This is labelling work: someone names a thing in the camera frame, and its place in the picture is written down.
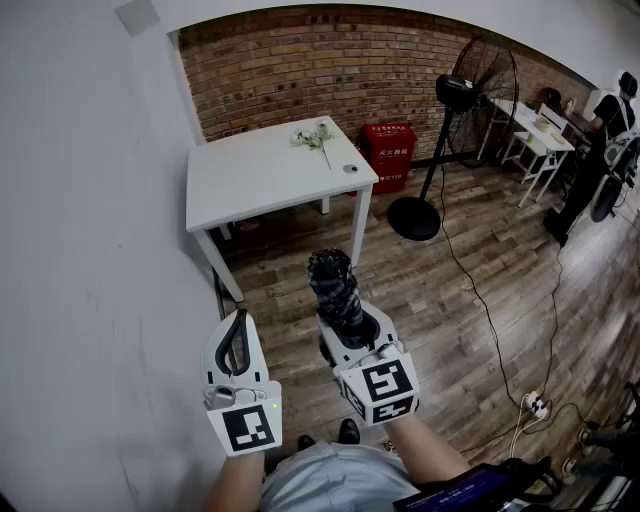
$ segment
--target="man in black shirt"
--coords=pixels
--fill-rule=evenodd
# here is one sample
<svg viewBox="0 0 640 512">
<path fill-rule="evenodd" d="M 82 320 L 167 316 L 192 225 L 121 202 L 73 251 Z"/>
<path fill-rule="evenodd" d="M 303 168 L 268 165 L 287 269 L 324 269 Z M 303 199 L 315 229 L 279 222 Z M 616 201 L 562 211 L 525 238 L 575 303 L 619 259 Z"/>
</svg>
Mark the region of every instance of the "man in black shirt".
<svg viewBox="0 0 640 512">
<path fill-rule="evenodd" d="M 560 213 L 550 210 L 544 220 L 545 227 L 562 247 L 567 242 L 567 232 L 571 229 L 576 218 L 588 206 L 598 189 L 602 176 L 607 172 L 607 164 L 604 160 L 607 134 L 609 138 L 614 138 L 627 130 L 622 108 L 626 110 L 629 128 L 636 121 L 629 101 L 635 97 L 638 91 L 638 82 L 631 74 L 625 72 L 618 83 L 620 84 L 622 101 L 619 102 L 618 98 L 609 94 L 594 110 L 596 117 L 591 121 L 588 133 L 585 134 L 591 139 L 591 149 L 578 170 L 567 203 Z"/>
</svg>

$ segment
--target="white table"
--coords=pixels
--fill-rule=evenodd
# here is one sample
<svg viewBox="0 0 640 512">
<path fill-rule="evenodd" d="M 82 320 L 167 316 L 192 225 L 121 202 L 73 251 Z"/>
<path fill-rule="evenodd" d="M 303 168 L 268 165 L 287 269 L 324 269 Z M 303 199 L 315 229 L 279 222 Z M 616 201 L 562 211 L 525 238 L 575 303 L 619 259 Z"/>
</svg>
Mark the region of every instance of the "white table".
<svg viewBox="0 0 640 512">
<path fill-rule="evenodd" d="M 295 147 L 296 130 L 314 130 L 322 119 L 335 138 L 321 151 Z M 357 167 L 356 172 L 344 168 Z M 236 302 L 242 291 L 208 234 L 214 227 L 289 206 L 356 190 L 351 227 L 351 263 L 358 265 L 371 190 L 378 176 L 330 117 L 281 124 L 193 148 L 187 177 L 187 231 L 193 233 L 211 266 Z"/>
<path fill-rule="evenodd" d="M 511 116 L 511 111 L 513 107 L 513 103 L 508 100 L 498 99 L 498 100 L 491 100 L 491 101 L 496 106 L 496 108 L 494 109 L 493 117 L 487 129 L 485 142 L 489 136 L 489 130 L 491 129 L 492 124 L 494 122 L 505 122 L 500 120 L 494 120 L 497 116 L 497 113 L 502 112 L 507 116 Z M 533 187 L 535 187 L 536 183 L 538 183 L 538 179 L 540 178 L 541 174 L 545 171 L 550 170 L 551 174 L 549 175 L 549 178 L 547 179 L 546 183 L 542 187 L 542 190 L 536 196 L 536 202 L 538 202 L 542 197 L 542 194 L 544 194 L 544 192 L 547 190 L 547 187 L 549 186 L 554 176 L 556 175 L 556 172 L 558 172 L 558 169 L 562 165 L 562 162 L 564 161 L 568 152 L 575 151 L 575 148 L 568 141 L 565 140 L 563 143 L 560 143 L 556 139 L 554 139 L 553 136 L 551 135 L 551 130 L 552 130 L 551 128 L 549 129 L 550 131 L 547 131 L 547 132 L 538 130 L 538 128 L 536 128 L 534 125 L 534 122 L 537 117 L 538 117 L 538 114 L 536 114 L 535 111 L 531 110 L 529 107 L 522 104 L 521 102 L 517 103 L 516 111 L 514 113 L 513 119 L 525 131 L 518 132 L 513 135 L 513 137 L 511 138 L 511 141 L 509 142 L 509 145 L 507 146 L 504 154 L 502 155 L 501 163 L 504 163 L 507 160 L 514 160 L 514 162 L 525 171 L 525 176 L 522 179 L 522 183 L 524 183 L 527 179 L 530 179 L 530 178 L 533 179 L 524 197 L 522 198 L 520 203 L 518 203 L 518 208 L 521 208 L 524 202 L 527 200 L 527 197 L 529 197 L 529 194 L 533 190 Z M 513 143 L 516 139 L 519 139 L 520 142 L 522 143 L 522 149 L 520 153 L 513 156 L 509 156 L 509 151 L 511 151 L 511 147 L 513 146 Z M 529 167 L 524 167 L 520 163 L 520 157 L 522 157 L 525 147 L 528 147 L 534 153 L 534 157 L 529 163 Z M 536 164 L 536 162 L 538 161 L 538 158 L 540 157 L 544 157 L 544 162 L 542 163 L 542 166 L 540 167 L 540 169 L 536 174 L 531 174 L 531 171 L 533 170 L 534 165 Z"/>
</svg>

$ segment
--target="table leg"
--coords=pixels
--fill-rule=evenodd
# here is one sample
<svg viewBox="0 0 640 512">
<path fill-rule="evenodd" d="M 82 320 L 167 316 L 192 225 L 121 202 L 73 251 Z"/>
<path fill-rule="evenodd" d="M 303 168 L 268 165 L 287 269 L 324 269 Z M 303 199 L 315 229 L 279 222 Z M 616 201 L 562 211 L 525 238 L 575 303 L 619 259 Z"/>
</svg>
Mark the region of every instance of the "table leg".
<svg viewBox="0 0 640 512">
<path fill-rule="evenodd" d="M 524 174 L 524 177 L 522 178 L 522 181 L 520 182 L 520 185 L 522 185 L 525 181 L 527 181 L 527 178 L 529 176 L 531 176 L 531 171 L 533 170 L 533 166 L 536 165 L 536 162 L 538 161 L 538 155 L 536 155 L 534 153 L 534 157 L 533 160 L 531 160 L 531 163 L 529 164 L 529 167 L 527 167 L 527 172 Z"/>
<path fill-rule="evenodd" d="M 562 153 L 562 156 L 560 157 L 560 161 L 558 162 L 558 165 L 556 166 L 556 168 L 553 170 L 553 172 L 551 173 L 551 176 L 549 176 L 549 179 L 547 180 L 547 182 L 544 184 L 544 187 L 542 187 L 542 190 L 540 191 L 540 193 L 538 194 L 538 197 L 536 197 L 536 203 L 538 201 L 540 201 L 540 198 L 542 197 L 542 194 L 544 194 L 544 191 L 547 190 L 547 187 L 549 186 L 549 183 L 551 183 L 551 180 L 553 179 L 553 177 L 556 175 L 556 173 L 558 172 L 558 169 L 560 169 L 560 166 L 562 165 L 562 161 L 564 160 L 564 158 L 567 156 L 569 152 L 565 151 L 564 153 Z"/>
<path fill-rule="evenodd" d="M 236 283 L 236 280 L 231 275 L 229 267 L 227 267 L 227 264 L 222 259 L 220 251 L 218 251 L 218 248 L 213 243 L 213 240 L 211 240 L 211 237 L 209 236 L 209 233 L 207 233 L 207 230 L 201 229 L 199 231 L 195 231 L 193 233 L 193 236 L 196 237 L 196 240 L 200 244 L 200 247 L 202 247 L 202 250 L 207 256 L 209 263 L 211 263 L 213 270 L 216 271 L 216 274 L 218 274 L 218 277 L 224 284 L 225 288 L 229 290 L 229 293 L 233 297 L 233 300 L 235 300 L 236 302 L 242 302 L 244 300 L 242 291 L 240 291 L 238 283 Z"/>
<path fill-rule="evenodd" d="M 533 157 L 533 161 L 531 162 L 531 165 L 529 166 L 529 170 L 527 171 L 527 174 L 531 171 L 531 169 L 533 169 L 533 164 L 536 163 L 536 161 L 538 160 L 538 155 L 536 155 L 535 157 Z M 547 156 L 544 159 L 544 163 L 542 164 L 541 168 L 544 168 L 544 166 L 546 165 L 547 161 L 549 160 L 549 157 Z M 531 182 L 531 185 L 529 186 L 529 188 L 527 189 L 527 193 L 524 195 L 524 197 L 522 198 L 522 201 L 520 201 L 518 203 L 518 208 L 522 208 L 522 205 L 524 204 L 524 202 L 527 200 L 527 197 L 529 197 L 529 194 L 531 193 L 531 191 L 533 190 L 533 187 L 536 186 L 536 183 L 538 183 L 538 179 L 540 179 L 540 175 L 542 174 L 542 171 L 538 171 L 538 174 L 536 174 L 536 177 L 533 179 L 533 181 Z"/>
<path fill-rule="evenodd" d="M 511 151 L 511 146 L 513 146 L 513 142 L 516 140 L 516 136 L 512 135 L 511 136 L 511 140 L 509 141 L 509 145 L 507 146 L 506 151 L 504 152 L 504 155 L 502 155 L 502 160 L 500 160 L 500 163 L 503 164 L 506 160 L 507 157 L 509 156 L 509 151 Z"/>
<path fill-rule="evenodd" d="M 329 199 L 329 196 L 322 198 L 322 206 L 320 209 L 320 213 L 322 213 L 322 215 L 329 213 Z"/>
<path fill-rule="evenodd" d="M 222 224 L 220 226 L 220 232 L 222 233 L 222 238 L 225 240 L 231 240 L 231 231 L 229 231 L 229 226 Z"/>
<path fill-rule="evenodd" d="M 489 132 L 491 131 L 491 127 L 493 126 L 493 120 L 496 118 L 496 112 L 498 111 L 498 107 L 493 107 L 493 114 L 491 116 L 491 120 L 489 121 L 489 126 L 487 126 L 487 133 L 484 134 L 484 139 L 482 140 L 482 146 L 480 146 L 480 151 L 478 151 L 478 156 L 476 160 L 480 160 L 482 158 L 482 152 L 484 151 L 484 147 L 487 145 L 487 140 L 489 139 Z"/>
<path fill-rule="evenodd" d="M 353 212 L 353 223 L 351 224 L 351 266 L 357 267 L 362 249 L 362 239 L 364 238 L 364 227 L 367 224 L 367 214 L 369 213 L 369 202 L 371 201 L 371 191 L 373 185 L 368 185 L 358 189 L 356 199 L 356 209 Z"/>
</svg>

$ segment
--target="red box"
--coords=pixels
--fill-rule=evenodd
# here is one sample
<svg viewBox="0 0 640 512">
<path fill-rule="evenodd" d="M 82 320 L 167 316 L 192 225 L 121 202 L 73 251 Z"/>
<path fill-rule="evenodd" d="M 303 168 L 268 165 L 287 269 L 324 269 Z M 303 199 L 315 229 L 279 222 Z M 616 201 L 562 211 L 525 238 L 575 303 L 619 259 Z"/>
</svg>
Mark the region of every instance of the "red box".
<svg viewBox="0 0 640 512">
<path fill-rule="evenodd" d="M 418 140 L 409 125 L 368 124 L 364 127 L 362 139 L 365 158 L 380 177 L 373 186 L 373 193 L 404 189 L 413 148 Z"/>
</svg>

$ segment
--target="flower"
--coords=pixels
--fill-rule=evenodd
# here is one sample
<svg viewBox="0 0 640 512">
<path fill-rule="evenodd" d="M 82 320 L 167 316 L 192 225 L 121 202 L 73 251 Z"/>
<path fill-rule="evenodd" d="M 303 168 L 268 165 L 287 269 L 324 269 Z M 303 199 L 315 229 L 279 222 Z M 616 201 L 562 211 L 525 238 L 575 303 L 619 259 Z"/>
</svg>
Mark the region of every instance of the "flower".
<svg viewBox="0 0 640 512">
<path fill-rule="evenodd" d="M 316 129 L 311 132 L 308 130 L 295 130 L 293 132 L 293 136 L 291 137 L 291 144 L 294 146 L 309 146 L 310 150 L 319 149 L 322 151 L 322 155 L 327 161 L 327 165 L 329 169 L 331 169 L 331 164 L 329 163 L 329 158 L 327 157 L 327 152 L 324 148 L 325 141 L 332 139 L 334 136 L 332 133 L 329 133 L 329 128 L 322 121 L 316 121 Z"/>
</svg>

